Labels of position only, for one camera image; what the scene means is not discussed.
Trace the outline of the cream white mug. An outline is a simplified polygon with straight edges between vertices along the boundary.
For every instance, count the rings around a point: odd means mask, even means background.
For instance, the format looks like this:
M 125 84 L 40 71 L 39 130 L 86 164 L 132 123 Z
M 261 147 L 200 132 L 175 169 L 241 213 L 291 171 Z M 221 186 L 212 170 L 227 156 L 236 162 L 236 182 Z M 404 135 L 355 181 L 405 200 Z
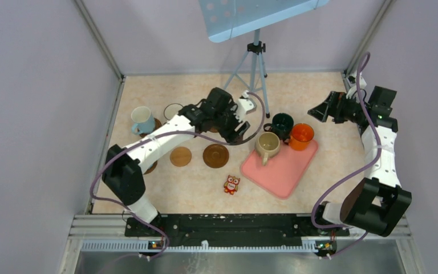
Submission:
M 163 111 L 164 118 L 169 121 L 171 120 L 175 115 L 178 114 L 178 112 L 183 108 L 184 106 L 179 103 L 171 103 L 166 106 L 166 108 Z

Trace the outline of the pink tray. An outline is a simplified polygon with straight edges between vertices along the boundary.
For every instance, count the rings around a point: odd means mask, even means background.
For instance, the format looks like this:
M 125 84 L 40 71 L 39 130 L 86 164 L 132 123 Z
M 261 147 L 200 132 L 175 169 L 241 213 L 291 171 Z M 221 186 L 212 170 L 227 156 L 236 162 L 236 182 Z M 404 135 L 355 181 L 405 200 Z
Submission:
M 316 140 L 312 140 L 303 151 L 296 151 L 283 144 L 279 153 L 268 160 L 265 166 L 253 151 L 242 163 L 240 170 L 244 177 L 257 186 L 280 199 L 287 199 L 309 168 L 318 147 Z

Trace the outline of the orange mug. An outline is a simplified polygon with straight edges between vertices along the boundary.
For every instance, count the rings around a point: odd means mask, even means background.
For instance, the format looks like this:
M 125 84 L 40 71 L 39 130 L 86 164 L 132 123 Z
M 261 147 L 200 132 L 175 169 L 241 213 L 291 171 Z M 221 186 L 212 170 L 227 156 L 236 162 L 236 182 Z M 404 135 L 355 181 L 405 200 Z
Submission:
M 313 128 L 308 124 L 298 123 L 292 127 L 289 136 L 283 142 L 293 150 L 303 151 L 313 139 Z

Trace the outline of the light brown coaster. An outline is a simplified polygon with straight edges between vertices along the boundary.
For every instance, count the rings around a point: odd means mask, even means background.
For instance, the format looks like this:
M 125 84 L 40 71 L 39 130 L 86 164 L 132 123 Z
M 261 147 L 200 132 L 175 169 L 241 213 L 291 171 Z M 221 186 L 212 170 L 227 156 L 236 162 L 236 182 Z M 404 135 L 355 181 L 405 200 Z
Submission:
M 169 159 L 174 166 L 185 167 L 190 163 L 192 153 L 190 149 L 186 147 L 177 147 L 172 150 Z

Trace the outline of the light blue mug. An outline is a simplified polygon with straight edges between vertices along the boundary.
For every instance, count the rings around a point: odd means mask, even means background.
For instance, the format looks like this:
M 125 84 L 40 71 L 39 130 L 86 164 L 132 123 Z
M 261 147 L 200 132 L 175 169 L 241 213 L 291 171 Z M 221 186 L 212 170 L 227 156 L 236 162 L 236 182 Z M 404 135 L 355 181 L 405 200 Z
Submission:
M 155 130 L 155 118 L 146 106 L 136 107 L 131 112 L 133 125 L 131 132 L 135 135 L 149 134 Z

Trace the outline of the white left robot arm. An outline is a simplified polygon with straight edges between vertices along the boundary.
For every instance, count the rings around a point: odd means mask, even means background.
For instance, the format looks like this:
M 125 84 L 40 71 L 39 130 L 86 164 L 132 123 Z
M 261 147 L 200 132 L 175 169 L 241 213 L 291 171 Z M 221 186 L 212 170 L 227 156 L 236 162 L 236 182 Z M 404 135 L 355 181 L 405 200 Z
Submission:
M 147 236 L 160 229 L 158 211 L 145 197 L 143 175 L 162 156 L 180 144 L 215 129 L 223 138 L 223 146 L 237 146 L 248 142 L 244 138 L 250 124 L 246 116 L 256 110 L 256 103 L 245 91 L 237 99 L 227 91 L 215 87 L 197 104 L 184 106 L 156 131 L 138 142 L 107 151 L 104 168 L 99 179 L 117 197 L 117 203 L 140 218 L 138 228 Z

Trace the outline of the dark brown coaster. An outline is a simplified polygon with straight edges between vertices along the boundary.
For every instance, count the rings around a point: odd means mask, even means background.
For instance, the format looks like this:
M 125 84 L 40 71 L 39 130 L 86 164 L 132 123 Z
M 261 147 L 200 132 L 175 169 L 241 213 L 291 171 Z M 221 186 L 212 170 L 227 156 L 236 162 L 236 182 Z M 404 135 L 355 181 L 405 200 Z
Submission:
M 204 163 L 210 168 L 221 168 L 229 161 L 229 151 L 221 144 L 211 144 L 202 154 Z
M 151 172 L 153 172 L 154 171 L 154 169 L 156 168 L 156 166 L 157 166 L 157 161 L 155 161 L 146 171 L 145 171 L 145 175 L 146 174 L 150 174 Z

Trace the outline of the beige mug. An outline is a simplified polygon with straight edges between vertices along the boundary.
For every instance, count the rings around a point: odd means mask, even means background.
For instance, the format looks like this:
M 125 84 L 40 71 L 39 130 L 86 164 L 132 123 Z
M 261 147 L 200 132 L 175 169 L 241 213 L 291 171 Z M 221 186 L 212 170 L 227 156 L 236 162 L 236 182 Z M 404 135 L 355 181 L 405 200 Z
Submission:
M 279 153 L 280 148 L 281 141 L 279 137 L 272 132 L 262 133 L 254 143 L 254 149 L 263 166 L 266 166 L 268 160 Z

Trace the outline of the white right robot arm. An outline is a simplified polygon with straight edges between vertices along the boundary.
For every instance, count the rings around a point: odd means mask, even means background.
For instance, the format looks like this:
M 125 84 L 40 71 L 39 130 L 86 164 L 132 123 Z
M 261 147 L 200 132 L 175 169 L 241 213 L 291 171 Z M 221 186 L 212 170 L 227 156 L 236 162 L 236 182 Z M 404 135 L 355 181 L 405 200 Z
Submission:
M 356 101 L 345 92 L 332 91 L 308 114 L 325 122 L 351 121 L 358 125 L 365 152 L 364 178 L 340 204 L 316 202 L 311 214 L 315 233 L 327 235 L 334 228 L 356 227 L 387 237 L 411 204 L 412 194 L 402 189 L 395 167 L 398 122 L 390 116 L 397 92 L 374 87 L 368 102 Z

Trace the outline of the red owl figure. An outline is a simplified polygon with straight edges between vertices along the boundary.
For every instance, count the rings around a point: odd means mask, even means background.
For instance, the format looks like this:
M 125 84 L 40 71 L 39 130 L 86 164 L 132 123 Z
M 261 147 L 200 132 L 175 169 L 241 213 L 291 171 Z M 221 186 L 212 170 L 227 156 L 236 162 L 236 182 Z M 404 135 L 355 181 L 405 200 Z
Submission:
M 228 175 L 227 181 L 224 183 L 224 192 L 230 195 L 234 195 L 238 191 L 240 178 Z

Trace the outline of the dark green mug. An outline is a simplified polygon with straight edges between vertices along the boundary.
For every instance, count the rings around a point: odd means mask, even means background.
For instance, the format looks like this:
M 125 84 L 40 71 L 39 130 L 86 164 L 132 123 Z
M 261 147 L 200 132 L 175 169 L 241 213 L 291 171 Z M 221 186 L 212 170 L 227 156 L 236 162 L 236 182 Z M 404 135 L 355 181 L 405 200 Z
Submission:
M 294 119 L 289 114 L 278 113 L 273 116 L 271 123 L 263 125 L 263 130 L 276 134 L 280 140 L 286 142 L 290 137 L 294 125 Z

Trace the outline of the dark brown coaster front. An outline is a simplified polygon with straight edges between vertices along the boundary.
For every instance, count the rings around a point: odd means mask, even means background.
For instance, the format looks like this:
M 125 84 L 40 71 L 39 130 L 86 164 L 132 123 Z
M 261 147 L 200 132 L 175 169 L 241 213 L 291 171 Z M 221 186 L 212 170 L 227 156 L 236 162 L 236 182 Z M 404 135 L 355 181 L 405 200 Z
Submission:
M 204 163 L 210 168 L 221 168 L 229 161 L 229 151 L 221 144 L 211 144 L 202 154 Z

